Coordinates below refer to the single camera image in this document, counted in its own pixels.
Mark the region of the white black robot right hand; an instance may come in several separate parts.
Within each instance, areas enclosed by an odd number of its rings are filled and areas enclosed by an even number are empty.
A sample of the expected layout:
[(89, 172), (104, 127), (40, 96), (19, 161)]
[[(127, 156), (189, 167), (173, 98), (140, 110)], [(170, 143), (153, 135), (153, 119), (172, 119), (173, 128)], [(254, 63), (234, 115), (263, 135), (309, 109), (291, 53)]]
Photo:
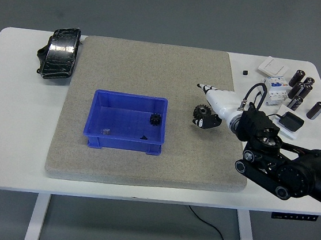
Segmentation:
[(207, 105), (197, 105), (193, 111), (193, 123), (201, 129), (218, 127), (223, 121), (233, 133), (236, 133), (243, 113), (240, 110), (240, 98), (233, 91), (219, 90), (214, 86), (197, 84), (206, 95)]

